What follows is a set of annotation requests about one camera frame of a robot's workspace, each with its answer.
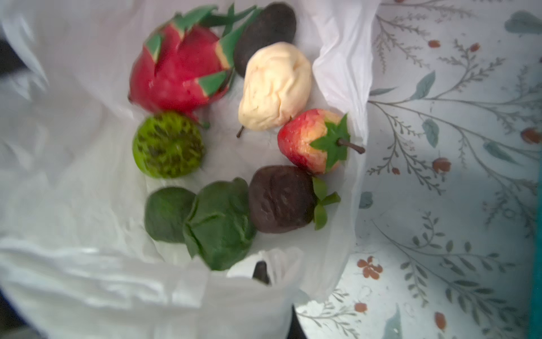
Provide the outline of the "red dragon fruit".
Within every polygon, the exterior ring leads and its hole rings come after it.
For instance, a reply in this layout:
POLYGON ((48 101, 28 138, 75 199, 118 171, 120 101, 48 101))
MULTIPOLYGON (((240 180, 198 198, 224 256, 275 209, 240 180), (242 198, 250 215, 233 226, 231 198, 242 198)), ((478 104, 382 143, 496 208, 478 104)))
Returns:
POLYGON ((193 8, 155 29, 132 66, 128 101, 152 113, 186 115, 222 98, 235 77, 234 49, 262 9, 217 14, 193 8))

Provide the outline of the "red strawberry fruit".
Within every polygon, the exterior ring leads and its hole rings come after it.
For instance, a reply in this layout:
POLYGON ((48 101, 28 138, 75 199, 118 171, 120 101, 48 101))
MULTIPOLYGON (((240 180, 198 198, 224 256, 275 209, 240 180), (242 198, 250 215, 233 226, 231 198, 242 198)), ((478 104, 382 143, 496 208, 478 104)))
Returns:
POLYGON ((312 109, 286 123, 277 136, 281 153, 297 167, 313 175, 335 170, 348 158, 348 150, 359 154, 365 148, 351 142, 347 115, 312 109))

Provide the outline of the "spiky green custard apple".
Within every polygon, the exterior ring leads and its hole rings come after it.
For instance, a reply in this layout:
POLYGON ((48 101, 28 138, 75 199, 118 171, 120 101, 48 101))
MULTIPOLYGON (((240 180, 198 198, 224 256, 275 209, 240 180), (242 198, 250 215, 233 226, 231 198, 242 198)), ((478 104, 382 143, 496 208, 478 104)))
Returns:
POLYGON ((144 175, 175 179, 200 168, 206 146, 194 121, 175 112, 165 112, 148 117, 138 127, 132 152, 144 175))

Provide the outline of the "dark purple mangosteen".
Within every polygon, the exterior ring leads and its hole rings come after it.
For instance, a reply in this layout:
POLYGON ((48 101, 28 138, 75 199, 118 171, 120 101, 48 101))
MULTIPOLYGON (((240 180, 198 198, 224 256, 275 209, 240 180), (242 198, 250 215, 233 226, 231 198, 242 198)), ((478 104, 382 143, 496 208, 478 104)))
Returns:
POLYGON ((341 202, 338 193, 328 193, 326 183, 291 165, 258 169, 249 185, 251 221, 262 233, 281 234, 315 224, 327 224, 326 206, 341 202))

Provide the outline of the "dark green round fruit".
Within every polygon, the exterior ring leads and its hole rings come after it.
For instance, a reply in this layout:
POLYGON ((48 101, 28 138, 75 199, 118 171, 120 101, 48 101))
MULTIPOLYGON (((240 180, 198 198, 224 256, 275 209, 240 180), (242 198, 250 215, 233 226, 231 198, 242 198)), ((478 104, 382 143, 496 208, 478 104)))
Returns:
POLYGON ((185 243, 183 226, 196 194, 182 187, 165 187, 152 192, 145 204, 144 226, 159 242, 185 243))

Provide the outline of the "dark avocado fruit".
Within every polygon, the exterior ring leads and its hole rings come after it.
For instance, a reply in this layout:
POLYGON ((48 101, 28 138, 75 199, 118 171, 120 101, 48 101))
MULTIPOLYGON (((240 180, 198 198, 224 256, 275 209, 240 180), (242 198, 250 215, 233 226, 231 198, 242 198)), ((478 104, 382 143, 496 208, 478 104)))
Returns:
POLYGON ((262 10, 239 38, 233 54, 234 68, 245 77, 248 61, 258 50, 277 42, 292 44, 297 19, 294 9, 284 2, 273 2, 262 10))

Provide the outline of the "green lime fruit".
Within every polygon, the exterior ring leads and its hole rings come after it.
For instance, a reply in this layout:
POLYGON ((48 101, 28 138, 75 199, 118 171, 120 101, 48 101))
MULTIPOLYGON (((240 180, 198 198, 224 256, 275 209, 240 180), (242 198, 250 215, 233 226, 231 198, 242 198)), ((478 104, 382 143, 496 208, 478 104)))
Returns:
POLYGON ((183 235, 191 257, 225 271, 248 253, 257 231, 250 219, 248 184, 237 177, 203 187, 185 219, 183 235))

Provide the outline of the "cream pear fruit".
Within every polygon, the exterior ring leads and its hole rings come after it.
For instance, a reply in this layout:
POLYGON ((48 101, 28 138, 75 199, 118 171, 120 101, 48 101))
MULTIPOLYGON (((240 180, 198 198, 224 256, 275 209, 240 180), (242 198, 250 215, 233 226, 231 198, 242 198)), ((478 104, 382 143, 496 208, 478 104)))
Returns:
POLYGON ((311 90, 311 62, 296 46, 261 48, 248 61, 239 123, 251 131, 281 127, 303 111, 311 90))

